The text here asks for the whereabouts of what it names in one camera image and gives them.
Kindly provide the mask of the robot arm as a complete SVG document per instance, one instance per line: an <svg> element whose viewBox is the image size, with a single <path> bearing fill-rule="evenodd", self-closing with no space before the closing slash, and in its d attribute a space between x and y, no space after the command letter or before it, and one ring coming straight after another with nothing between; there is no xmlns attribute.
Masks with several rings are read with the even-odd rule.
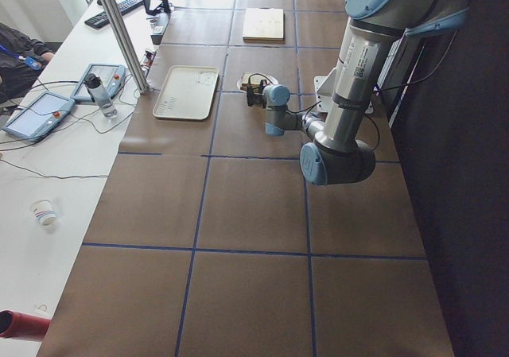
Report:
<svg viewBox="0 0 509 357"><path fill-rule="evenodd" d="M349 20L337 64L316 86L317 96L330 103L326 119L289 111L289 90L281 84L248 88L249 103L266 108L266 134L302 130L308 135L311 141L300 152L308 182L365 180L374 170L375 155L356 134L392 44L403 36L430 37L458 29L468 4L469 0L345 0Z"/></svg>

